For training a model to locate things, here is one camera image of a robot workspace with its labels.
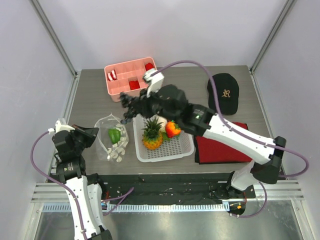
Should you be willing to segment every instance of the green bell pepper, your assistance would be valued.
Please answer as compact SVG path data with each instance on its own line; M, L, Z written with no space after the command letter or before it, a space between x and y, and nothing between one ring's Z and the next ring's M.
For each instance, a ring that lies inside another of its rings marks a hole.
M120 141L121 132L118 129L111 128L108 130L108 134L112 144L116 144Z

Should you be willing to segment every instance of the pink plastic bin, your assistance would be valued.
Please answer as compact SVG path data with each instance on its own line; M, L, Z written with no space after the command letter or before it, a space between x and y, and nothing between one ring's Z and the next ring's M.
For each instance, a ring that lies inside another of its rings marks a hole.
M146 72L145 65L151 63L157 69L155 61L152 57L145 57L132 61L125 61L117 64L108 65L104 68L106 87L108 93L114 102L119 102L120 93L124 92L130 96L137 97L141 89L146 89L148 84L143 80ZM108 81L108 73L112 70L116 72L116 80ZM140 88L130 90L130 81L139 81Z

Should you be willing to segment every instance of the white basket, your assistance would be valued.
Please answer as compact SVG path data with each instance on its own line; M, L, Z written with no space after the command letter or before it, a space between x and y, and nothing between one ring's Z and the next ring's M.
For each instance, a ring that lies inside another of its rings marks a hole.
M185 156L191 155L194 150L194 141L192 135L181 131L179 137L171 138L170 141L164 141L163 144L155 149L147 149L142 140L144 130L146 127L146 119L140 114L133 119L133 132L136 156L139 161L147 162L159 162L171 159L180 159Z

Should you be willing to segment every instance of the wall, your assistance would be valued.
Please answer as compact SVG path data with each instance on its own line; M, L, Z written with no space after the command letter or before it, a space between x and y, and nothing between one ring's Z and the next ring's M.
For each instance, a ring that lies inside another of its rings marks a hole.
M0 232L16 240L36 182L30 164L35 139L62 116L72 76L27 0L0 1ZM36 148L36 164L48 171L50 137Z
M320 222L319 12L319 1L298 0L256 71L274 135L286 137L287 146L310 161L309 171L297 179L315 231ZM286 173L296 173L304 163L286 154L284 167Z
M40 0L77 70L151 56L251 66L286 0Z

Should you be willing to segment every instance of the clear plastic bag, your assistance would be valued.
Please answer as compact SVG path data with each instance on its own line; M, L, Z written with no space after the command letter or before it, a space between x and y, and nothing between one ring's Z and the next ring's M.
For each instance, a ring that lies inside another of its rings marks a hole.
M120 163L126 153L126 146L129 142L126 127L121 124L120 118L112 115L112 113L104 118L99 119L94 127L99 128L95 141L96 153L102 161L112 161ZM120 141L113 144L109 136L109 130L120 131Z

